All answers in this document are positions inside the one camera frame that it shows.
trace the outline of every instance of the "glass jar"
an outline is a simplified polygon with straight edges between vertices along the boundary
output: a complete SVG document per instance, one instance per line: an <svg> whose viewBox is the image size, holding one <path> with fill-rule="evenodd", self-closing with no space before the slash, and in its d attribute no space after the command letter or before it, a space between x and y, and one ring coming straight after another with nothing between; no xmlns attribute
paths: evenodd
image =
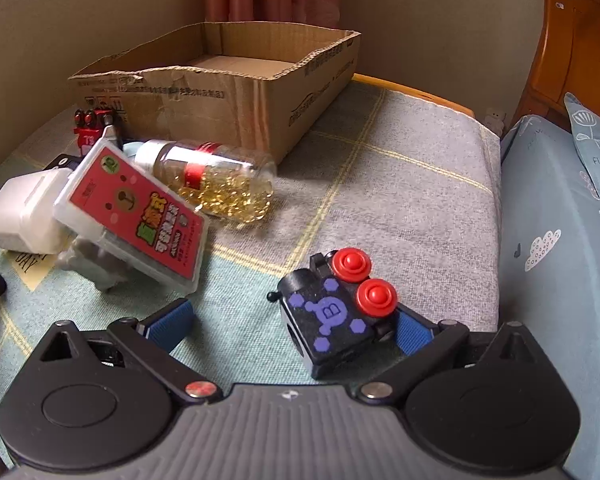
<svg viewBox="0 0 600 480"><path fill-rule="evenodd" d="M195 140L132 142L125 153L205 213L248 223L269 209L276 165L267 153Z"/></svg>

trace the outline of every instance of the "metal screw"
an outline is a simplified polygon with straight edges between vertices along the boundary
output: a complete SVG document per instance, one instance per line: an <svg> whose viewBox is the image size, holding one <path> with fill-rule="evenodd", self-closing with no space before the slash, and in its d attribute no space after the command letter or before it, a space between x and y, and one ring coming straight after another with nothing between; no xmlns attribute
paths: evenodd
<svg viewBox="0 0 600 480"><path fill-rule="evenodd" d="M385 399L394 392L394 389L387 383L373 382L367 383L360 388L360 393L367 399Z"/></svg>
<svg viewBox="0 0 600 480"><path fill-rule="evenodd" d="M286 400L294 400L297 399L299 395L300 393L296 392L295 390L286 390L280 394L280 397Z"/></svg>
<svg viewBox="0 0 600 480"><path fill-rule="evenodd" d="M188 396L201 399L211 397L218 391L218 387L209 381L193 381L184 387L184 391Z"/></svg>

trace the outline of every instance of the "bed sheet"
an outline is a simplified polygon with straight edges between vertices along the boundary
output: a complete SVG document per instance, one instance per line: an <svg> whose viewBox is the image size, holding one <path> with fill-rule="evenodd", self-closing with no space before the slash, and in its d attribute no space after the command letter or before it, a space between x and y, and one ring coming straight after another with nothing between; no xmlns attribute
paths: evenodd
<svg viewBox="0 0 600 480"><path fill-rule="evenodd" d="M0 186L75 150L74 110L1 165ZM499 158L498 137L460 112L349 84L280 164L266 221L211 222L191 296L199 322L174 357L224 391L235 382L313 382L266 293L286 272L306 266L309 255L344 246L363 248L372 275L394 284L400 300L423 316L494 330ZM0 298L0 398L55 320L102 329L122 316L145 317L175 296L142 276L103 294L55 268L54 259L0 255L9 287ZM380 347L328 379L355 384L399 357L393 345Z"/></svg>
<svg viewBox="0 0 600 480"><path fill-rule="evenodd" d="M566 462L600 480L600 198L571 134L523 118L503 139L501 320L524 322L574 395Z"/></svg>

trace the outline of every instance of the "open cardboard box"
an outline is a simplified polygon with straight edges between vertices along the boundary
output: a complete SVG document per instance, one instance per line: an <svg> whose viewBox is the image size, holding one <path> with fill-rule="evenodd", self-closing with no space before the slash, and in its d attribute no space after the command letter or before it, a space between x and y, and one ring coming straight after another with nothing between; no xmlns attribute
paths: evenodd
<svg viewBox="0 0 600 480"><path fill-rule="evenodd" d="M360 34L301 23L196 23L69 78L85 108L114 108L136 139L293 148L351 79Z"/></svg>

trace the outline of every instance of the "gray gripper base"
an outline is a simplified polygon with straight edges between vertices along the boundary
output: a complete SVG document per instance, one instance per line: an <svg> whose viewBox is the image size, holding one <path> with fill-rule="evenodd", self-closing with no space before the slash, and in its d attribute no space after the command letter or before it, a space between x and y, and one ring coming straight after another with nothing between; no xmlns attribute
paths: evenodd
<svg viewBox="0 0 600 480"><path fill-rule="evenodd" d="M231 395L183 411L146 454L71 476L14 469L5 480L489 480L438 462L396 413L351 399L342 386L236 384ZM557 469L525 480L565 480Z"/></svg>

